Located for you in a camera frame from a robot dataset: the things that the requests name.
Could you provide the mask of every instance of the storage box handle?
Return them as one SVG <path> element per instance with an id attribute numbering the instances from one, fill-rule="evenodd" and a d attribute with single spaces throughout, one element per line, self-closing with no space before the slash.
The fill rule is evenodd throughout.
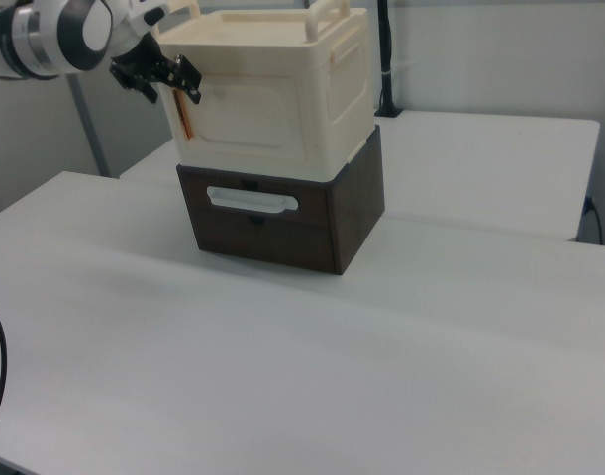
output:
<path id="1" fill-rule="evenodd" d="M 170 13 L 177 12 L 182 8 L 187 8 L 190 11 L 190 19 L 199 18 L 201 16 L 201 9 L 197 0 L 166 0 L 166 2 L 167 6 L 170 8 Z M 157 39 L 161 36 L 158 22 L 152 27 L 152 35 Z"/>
<path id="2" fill-rule="evenodd" d="M 274 215 L 286 210 L 298 209 L 298 200 L 292 196 L 219 188 L 218 186 L 208 186 L 207 195 L 214 206 L 237 210 L 258 211 Z"/>
<path id="3" fill-rule="evenodd" d="M 340 19 L 351 13 L 349 0 L 318 0 L 309 7 L 306 16 L 306 41 L 316 42 L 320 38 L 320 20 L 334 8 L 340 9 Z"/>

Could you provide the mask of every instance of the white wall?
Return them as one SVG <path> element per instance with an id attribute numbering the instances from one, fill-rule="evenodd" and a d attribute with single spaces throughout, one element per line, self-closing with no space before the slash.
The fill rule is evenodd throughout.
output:
<path id="1" fill-rule="evenodd" d="M 0 81 L 0 211 L 64 170 L 97 174 L 66 80 Z"/>
<path id="2" fill-rule="evenodd" d="M 395 61 L 411 64 L 395 81 L 403 107 L 601 123 L 590 193 L 605 238 L 605 3 L 407 7 L 391 15 Z M 584 220 L 583 237 L 596 242 L 593 220 Z"/>

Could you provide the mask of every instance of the black pole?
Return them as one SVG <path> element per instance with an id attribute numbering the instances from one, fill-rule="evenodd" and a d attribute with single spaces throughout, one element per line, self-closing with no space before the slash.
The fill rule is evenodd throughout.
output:
<path id="1" fill-rule="evenodd" d="M 377 117 L 397 117 L 401 109 L 394 106 L 392 100 L 392 34 L 388 17 L 388 0 L 377 0 L 379 16 L 379 46 L 381 52 L 381 103 L 374 113 Z"/>

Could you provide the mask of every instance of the box lid handle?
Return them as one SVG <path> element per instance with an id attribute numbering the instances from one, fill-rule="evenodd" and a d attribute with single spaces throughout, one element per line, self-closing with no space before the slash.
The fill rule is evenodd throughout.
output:
<path id="1" fill-rule="evenodd" d="M 320 20 L 334 8 L 340 9 L 338 21 L 351 13 L 349 0 L 318 0 L 309 7 L 305 24 L 307 43 L 316 42 L 320 38 Z"/>
<path id="2" fill-rule="evenodd" d="M 201 8 L 199 7 L 199 2 L 197 0 L 166 0 L 166 2 L 170 8 L 170 13 L 177 12 L 182 8 L 187 8 L 190 11 L 190 20 L 199 18 L 201 16 Z M 152 27 L 152 35 L 157 40 L 161 36 L 158 22 L 156 25 L 154 25 L 154 27 Z"/>

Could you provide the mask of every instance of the white drawer handle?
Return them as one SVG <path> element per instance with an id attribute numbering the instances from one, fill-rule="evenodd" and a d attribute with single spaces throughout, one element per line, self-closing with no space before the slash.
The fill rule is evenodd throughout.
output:
<path id="1" fill-rule="evenodd" d="M 298 200 L 292 196 L 219 188 L 218 186 L 208 186 L 207 195 L 213 205 L 237 210 L 277 214 L 285 210 L 298 209 Z"/>

